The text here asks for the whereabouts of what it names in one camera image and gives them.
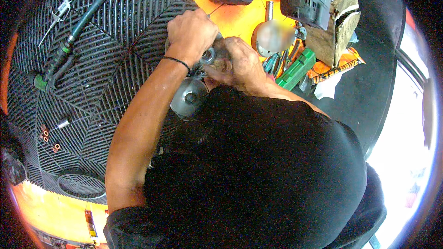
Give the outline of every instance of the right hand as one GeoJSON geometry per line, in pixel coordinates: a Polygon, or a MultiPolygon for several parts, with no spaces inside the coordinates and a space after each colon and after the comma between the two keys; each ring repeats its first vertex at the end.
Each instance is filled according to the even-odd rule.
{"type": "Polygon", "coordinates": [[[239,37],[226,38],[223,43],[230,53],[232,69],[221,72],[205,65],[204,68],[209,77],[234,86],[239,91],[249,94],[257,93],[267,81],[258,53],[239,37]]]}

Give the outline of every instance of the wooden block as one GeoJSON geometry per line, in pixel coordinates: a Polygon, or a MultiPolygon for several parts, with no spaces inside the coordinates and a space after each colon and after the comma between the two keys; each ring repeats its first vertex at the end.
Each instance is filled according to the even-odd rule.
{"type": "Polygon", "coordinates": [[[357,27],[360,12],[358,0],[334,0],[331,3],[327,31],[303,25],[307,31],[306,46],[328,66],[335,68],[340,56],[357,27]]]}

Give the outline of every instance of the black rubber mat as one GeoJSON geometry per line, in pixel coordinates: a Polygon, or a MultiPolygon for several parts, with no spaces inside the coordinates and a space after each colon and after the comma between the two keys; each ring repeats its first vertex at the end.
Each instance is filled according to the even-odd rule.
{"type": "MultiPolygon", "coordinates": [[[[102,187],[99,182],[105,175],[114,130],[164,54],[167,23],[197,5],[192,0],[107,0],[75,42],[75,63],[59,80],[54,94],[33,88],[27,74],[45,71],[58,43],[68,38],[93,2],[73,0],[69,16],[51,31],[40,48],[38,44],[51,24],[47,6],[56,9],[58,2],[42,0],[35,6],[19,29],[12,58],[8,119],[11,131],[23,144],[32,183],[62,195],[106,204],[106,196],[96,195],[97,188],[102,187]],[[73,122],[58,129],[57,122],[64,117],[73,122]],[[50,130],[49,142],[39,138],[41,124],[50,130]],[[52,150],[55,143],[61,146],[57,153],[52,150]],[[62,176],[60,180],[67,169],[97,175],[98,180],[83,179],[83,175],[70,175],[68,179],[62,176]],[[69,191],[77,180],[81,188],[69,191]]],[[[168,143],[176,127],[177,118],[169,113],[161,142],[168,143]]]]}

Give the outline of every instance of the yellow surface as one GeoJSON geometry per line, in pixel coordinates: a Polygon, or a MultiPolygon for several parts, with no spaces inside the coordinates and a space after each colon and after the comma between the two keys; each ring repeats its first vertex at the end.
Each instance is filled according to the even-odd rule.
{"type": "MultiPolygon", "coordinates": [[[[209,0],[194,0],[207,14],[214,11],[220,4],[209,0]]],[[[294,25],[294,20],[286,18],[280,12],[280,0],[254,0],[247,6],[224,5],[211,14],[211,20],[220,28],[224,37],[238,36],[251,44],[251,36],[255,27],[264,21],[266,1],[274,1],[274,19],[285,20],[288,25],[294,25]]]]}
{"type": "Polygon", "coordinates": [[[58,195],[28,181],[12,187],[23,218],[35,228],[71,241],[93,243],[85,218],[85,208],[92,211],[98,242],[105,243],[106,205],[87,203],[58,195]]]}

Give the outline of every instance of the round metal cap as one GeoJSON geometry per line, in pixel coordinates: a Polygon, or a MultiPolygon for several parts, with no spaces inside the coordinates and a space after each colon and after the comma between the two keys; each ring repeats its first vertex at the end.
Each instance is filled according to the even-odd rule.
{"type": "Polygon", "coordinates": [[[181,118],[189,119],[205,102],[208,90],[200,80],[185,78],[171,102],[171,109],[181,118]]]}

